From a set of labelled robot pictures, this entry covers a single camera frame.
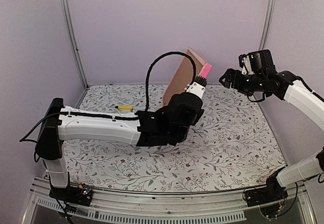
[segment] pink marker cap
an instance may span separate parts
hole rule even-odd
[[[202,70],[200,72],[200,76],[203,77],[203,78],[207,78],[207,75],[209,73],[209,71],[211,71],[212,69],[212,66],[208,63],[206,63],[203,67],[202,67]]]

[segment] black cable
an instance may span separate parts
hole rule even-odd
[[[39,159],[41,158],[40,156],[38,156],[38,158],[36,159],[36,152],[34,152],[34,161],[35,161],[35,163],[37,163],[38,161],[39,161]]]
[[[323,180],[320,179],[321,176],[322,176],[322,174],[320,174],[320,175],[318,176],[318,179],[317,179],[317,182],[318,182],[318,183],[324,183],[324,179],[323,179]]]
[[[55,115],[67,115],[68,113],[67,112],[61,112],[61,113],[54,113],[54,114],[50,114],[50,115],[47,115],[45,117],[43,117],[41,120],[39,120],[32,128],[31,130],[24,136],[22,137],[19,142],[23,142],[23,141],[26,141],[27,137],[29,135],[31,135],[31,133],[38,127],[39,124],[41,124],[45,119],[48,119],[48,118],[51,118],[52,116],[55,116]]]
[[[71,115],[74,116],[83,116],[83,117],[90,117],[90,118],[104,118],[104,119],[113,119],[113,120],[123,120],[123,121],[134,121],[138,120],[139,117],[121,117],[121,116],[112,116],[106,114],[90,114],[90,113],[80,113],[77,111],[70,112]]]
[[[247,66],[245,65],[245,63],[243,63],[243,67],[244,67],[245,70],[247,71],[247,74],[249,74],[248,68],[247,68]]]
[[[33,140],[33,139],[24,139],[24,140],[22,140],[22,141],[20,141],[20,142],[25,142],[25,141],[27,141],[27,142],[33,142],[33,143],[37,143],[37,140]]]
[[[301,78],[300,76],[297,76],[297,78],[303,83],[303,85],[312,93],[314,94],[314,96],[316,96],[319,100],[321,100],[322,102],[324,102],[324,98],[322,98],[320,95],[318,95],[316,92],[314,92],[304,81],[303,78]]]
[[[264,73],[264,69],[265,69],[265,68],[263,68],[263,69],[261,70],[261,74],[262,74],[263,78],[267,80],[267,79],[269,79],[269,78],[265,75],[265,73]]]
[[[45,161],[43,160],[43,166],[44,166],[44,168],[47,170],[47,166],[46,166],[46,164],[45,164]]]
[[[37,143],[36,140],[33,139],[27,139],[27,137],[29,135],[31,135],[31,133],[38,127],[39,124],[41,124],[44,120],[51,118],[53,116],[56,115],[74,115],[74,116],[84,116],[84,117],[91,117],[91,118],[105,118],[105,119],[113,119],[113,120],[123,120],[123,121],[133,121],[133,120],[138,120],[139,117],[120,117],[120,116],[112,116],[112,115],[105,115],[105,114],[90,114],[90,113],[80,113],[80,112],[75,112],[75,111],[71,111],[71,112],[67,112],[67,111],[62,111],[59,113],[54,113],[54,114],[50,114],[47,115],[45,117],[43,117],[41,120],[39,120],[32,128],[31,130],[24,136],[22,137],[19,142],[24,142],[24,141],[30,141],[30,142],[34,142]]]
[[[291,210],[291,208],[294,206],[294,204],[295,204],[295,202],[296,202],[296,200],[297,200],[297,196],[298,196],[298,184],[295,183],[295,185],[296,185],[296,194],[295,194],[295,198],[294,198],[294,200],[293,200],[291,206],[289,206],[289,208],[288,208],[288,210],[287,210],[286,212],[284,212],[284,213],[282,213],[282,214],[279,214],[277,217],[280,217],[280,216],[286,215],[286,214]]]
[[[261,193],[265,193],[266,192],[266,190],[263,190],[262,191],[260,189],[257,189],[256,187],[252,187],[252,186],[251,187],[247,187],[242,192],[242,199],[245,200],[245,201],[247,201],[247,200],[246,200],[246,198],[244,198],[244,193],[245,193],[245,190],[248,190],[248,189],[255,189],[256,191],[261,192]]]
[[[66,210],[73,211],[73,212],[76,212],[76,211],[77,211],[77,207],[70,206],[70,205],[67,203],[67,201],[64,201],[64,204],[65,204],[65,209],[66,209]]]
[[[62,206],[62,204],[60,203],[60,201],[56,198],[56,196],[55,196],[55,194],[54,194],[54,191],[52,191],[52,194],[53,194],[54,199],[56,200],[56,202],[59,204],[59,206],[60,206],[61,209],[63,210],[63,212],[64,212],[64,214],[65,214],[65,219],[67,220],[67,222],[68,222],[69,224],[74,224],[74,223],[72,222],[72,220],[70,219],[70,217],[69,217],[69,215],[68,215],[66,209],[63,208],[63,206]]]
[[[149,108],[149,96],[148,96],[148,83],[149,83],[149,78],[150,78],[150,74],[151,74],[151,71],[154,67],[154,65],[159,61],[161,60],[162,58],[164,57],[167,57],[169,55],[174,55],[174,54],[177,54],[177,55],[181,55],[181,56],[184,56],[186,58],[188,58],[192,64],[192,70],[193,70],[193,76],[192,76],[192,81],[191,83],[194,82],[194,79],[196,77],[196,65],[192,59],[192,57],[190,57],[188,54],[185,54],[185,53],[182,53],[182,52],[168,52],[168,53],[164,53],[162,54],[161,56],[159,56],[158,58],[156,58],[153,63],[150,65],[148,71],[147,71],[147,75],[146,75],[146,80],[145,80],[145,97],[146,97],[146,106],[145,106],[145,111],[148,111],[148,108]]]
[[[264,93],[264,92],[262,93],[262,98],[261,98],[261,99],[259,99],[259,100],[255,100],[255,101],[252,101],[252,100],[250,99],[250,97],[249,97],[249,92],[248,92],[248,94],[247,94],[247,98],[248,98],[248,100],[249,100],[250,102],[256,102],[256,103],[259,103],[259,102],[262,102],[262,101],[265,100],[265,93]]]

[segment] patterned table surface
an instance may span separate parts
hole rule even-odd
[[[151,110],[165,85],[150,85]],[[143,85],[92,86],[80,109],[120,113],[115,105],[145,107]],[[136,147],[121,142],[64,143],[71,180],[96,187],[148,192],[232,190],[264,184],[285,160],[258,104],[242,94],[207,86],[205,113],[176,146]]]

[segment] lavender wall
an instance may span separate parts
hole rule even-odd
[[[0,0],[0,222],[19,223],[35,175],[33,143],[18,140],[54,97],[74,105],[82,86],[60,0]]]
[[[324,95],[324,0],[276,0],[267,48],[278,71],[289,70]],[[268,98],[261,106],[285,158],[296,163],[323,145],[323,132],[293,106]],[[324,184],[307,183],[318,223],[324,223]]]
[[[209,82],[241,53],[258,49],[267,0],[69,0],[90,84],[144,83],[150,63],[188,46],[214,65]],[[152,82],[169,82],[181,58],[166,58]]]

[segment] yellow pen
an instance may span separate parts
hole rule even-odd
[[[120,110],[132,110],[132,109],[134,109],[133,106],[115,106],[115,108],[118,108]]]

